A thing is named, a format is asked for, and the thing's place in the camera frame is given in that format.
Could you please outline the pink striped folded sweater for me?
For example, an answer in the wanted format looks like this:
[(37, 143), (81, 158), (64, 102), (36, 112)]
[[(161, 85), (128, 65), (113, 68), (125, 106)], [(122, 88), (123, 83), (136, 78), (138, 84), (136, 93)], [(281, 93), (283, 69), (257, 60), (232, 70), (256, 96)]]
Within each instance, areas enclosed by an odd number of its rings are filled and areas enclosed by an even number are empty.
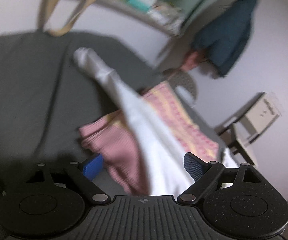
[[(168, 82), (163, 81), (143, 95), (157, 115), (169, 127), (186, 152), (191, 152), (205, 162), (219, 156), (219, 143), (205, 135), (188, 115), (183, 104)], [(97, 121), (79, 129), (82, 146), (103, 156), (104, 165), (113, 180), (132, 195), (179, 196), (193, 181), (191, 177), (180, 179), (177, 168), (169, 157), (153, 154), (153, 163), (161, 160), (164, 178), (149, 178), (140, 149), (127, 127), (121, 110), (109, 113)]]

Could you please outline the grey bumpy round stool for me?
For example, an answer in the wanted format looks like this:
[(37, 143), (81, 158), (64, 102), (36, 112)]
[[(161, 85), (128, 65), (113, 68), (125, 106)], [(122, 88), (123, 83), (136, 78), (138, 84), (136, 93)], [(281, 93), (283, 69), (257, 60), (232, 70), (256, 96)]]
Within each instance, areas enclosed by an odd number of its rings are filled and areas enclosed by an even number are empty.
[(162, 72), (169, 85), (189, 104), (197, 99), (197, 86), (190, 74), (180, 69), (168, 69)]

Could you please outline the beige canvas tote bag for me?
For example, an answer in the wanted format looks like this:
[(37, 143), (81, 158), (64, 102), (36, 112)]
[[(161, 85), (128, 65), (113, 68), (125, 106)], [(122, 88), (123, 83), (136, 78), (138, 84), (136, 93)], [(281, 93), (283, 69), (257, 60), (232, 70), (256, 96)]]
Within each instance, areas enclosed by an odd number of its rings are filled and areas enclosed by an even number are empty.
[(72, 30), (103, 31), (100, 25), (107, 18), (98, 0), (45, 0), (41, 29), (52, 37), (61, 37)]

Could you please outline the cream and black wooden chair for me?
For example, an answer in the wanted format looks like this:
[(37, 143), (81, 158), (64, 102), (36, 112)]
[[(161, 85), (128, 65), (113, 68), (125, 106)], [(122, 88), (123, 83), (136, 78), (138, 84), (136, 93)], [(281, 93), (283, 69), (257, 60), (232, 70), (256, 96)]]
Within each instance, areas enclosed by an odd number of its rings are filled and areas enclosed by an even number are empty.
[(260, 92), (224, 123), (217, 135), (223, 139), (233, 156), (239, 156), (246, 163), (257, 167), (253, 144), (280, 116), (281, 106), (277, 96)]

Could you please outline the pink hanging garment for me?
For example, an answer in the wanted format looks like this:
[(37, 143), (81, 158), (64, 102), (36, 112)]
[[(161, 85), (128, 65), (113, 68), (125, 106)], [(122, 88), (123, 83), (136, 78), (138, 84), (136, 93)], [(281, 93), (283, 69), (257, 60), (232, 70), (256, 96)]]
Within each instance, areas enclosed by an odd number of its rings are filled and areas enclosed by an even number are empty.
[(190, 50), (184, 57), (183, 64), (180, 69), (183, 72), (188, 72), (193, 68), (196, 68), (200, 63), (206, 60), (206, 50)]

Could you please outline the white sweatshirt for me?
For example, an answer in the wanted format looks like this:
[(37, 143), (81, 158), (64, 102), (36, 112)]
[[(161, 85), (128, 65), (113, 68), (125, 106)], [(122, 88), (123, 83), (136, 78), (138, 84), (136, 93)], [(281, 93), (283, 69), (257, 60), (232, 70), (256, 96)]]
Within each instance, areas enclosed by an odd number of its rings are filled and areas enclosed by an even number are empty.
[[(143, 95), (130, 88), (94, 50), (79, 48), (74, 53), (74, 59), (78, 68), (96, 80), (109, 95), (117, 106), (117, 111), (122, 111), (127, 127), (138, 144), (144, 166), (148, 168), (147, 176), (164, 178), (162, 167), (159, 166), (161, 160), (156, 164), (153, 163), (153, 154), (156, 153), (171, 159), (169, 163), (178, 169), (181, 180), (191, 177), (184, 168), (184, 155), (187, 152)], [(225, 167), (237, 167), (227, 148), (223, 150), (219, 148), (219, 156), (215, 161), (221, 162)]]

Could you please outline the dark teal hanging jacket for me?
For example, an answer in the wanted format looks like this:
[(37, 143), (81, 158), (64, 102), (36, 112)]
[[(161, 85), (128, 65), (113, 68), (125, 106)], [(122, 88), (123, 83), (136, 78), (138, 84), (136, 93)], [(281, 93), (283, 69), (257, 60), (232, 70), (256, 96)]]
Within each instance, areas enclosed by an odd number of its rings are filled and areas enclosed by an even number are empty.
[(206, 50), (207, 59), (226, 77), (243, 53), (252, 32), (258, 0), (236, 0), (220, 16), (196, 33), (191, 49)]

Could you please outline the dark grey bed sheet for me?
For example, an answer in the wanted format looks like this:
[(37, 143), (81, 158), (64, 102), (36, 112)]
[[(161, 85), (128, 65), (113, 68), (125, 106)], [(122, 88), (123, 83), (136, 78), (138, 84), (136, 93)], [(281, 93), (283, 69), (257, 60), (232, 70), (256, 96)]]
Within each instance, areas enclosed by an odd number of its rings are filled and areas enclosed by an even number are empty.
[[(103, 89), (75, 67), (89, 47), (130, 87), (157, 85), (161, 75), (111, 37), (44, 33), (0, 37), (0, 191), (38, 160), (84, 160), (78, 128), (116, 109)], [(4, 232), (0, 227), (0, 239)]]

